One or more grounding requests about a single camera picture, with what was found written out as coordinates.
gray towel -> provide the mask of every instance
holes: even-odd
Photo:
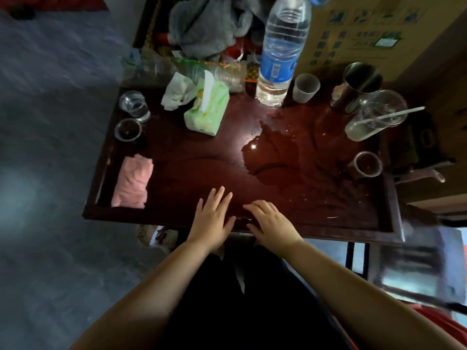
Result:
[[[169,17],[169,43],[190,59],[213,60],[247,34],[253,14],[266,22],[269,9],[263,0],[181,1]]]

hand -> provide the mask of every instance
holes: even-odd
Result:
[[[213,252],[224,244],[230,231],[234,227],[235,216],[229,218],[224,226],[225,213],[232,199],[232,193],[220,201],[225,188],[212,189],[203,208],[203,200],[198,201],[195,218],[191,226],[188,242],[199,242],[207,248],[207,252]]]
[[[290,248],[303,241],[292,223],[271,202],[256,200],[243,207],[256,217],[261,227],[247,224],[251,233],[277,256],[286,259]]]

straw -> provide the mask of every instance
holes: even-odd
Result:
[[[417,107],[417,108],[412,108],[412,109],[406,109],[405,111],[397,111],[395,113],[382,115],[380,117],[377,117],[377,119],[386,119],[386,118],[396,117],[398,115],[413,113],[414,111],[422,111],[423,109],[425,109],[425,107]],[[362,124],[362,123],[368,123],[370,121],[374,121],[374,119],[361,120],[361,121],[356,122],[355,125]]]

concrete floor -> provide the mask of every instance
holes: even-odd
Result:
[[[0,14],[0,38],[0,349],[64,349],[163,258],[81,217],[129,48],[106,11]]]

table surface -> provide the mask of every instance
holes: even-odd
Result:
[[[361,143],[348,139],[344,127],[350,117],[329,107],[331,89],[306,105],[295,103],[289,93],[282,108],[272,109],[254,99],[254,86],[247,83],[246,93],[231,94],[215,137],[186,128],[183,113],[190,105],[165,111],[160,105],[164,89],[141,89],[152,113],[143,123],[143,140],[133,144],[114,138],[116,123],[127,117],[116,107],[83,217],[189,227],[198,199],[223,185],[233,192],[227,215],[237,217],[234,230],[247,230],[253,219],[242,205],[264,199],[304,236],[402,242],[388,175],[353,182],[345,171],[357,152],[378,152],[379,135]],[[136,153],[154,162],[146,207],[111,208],[123,158]]]

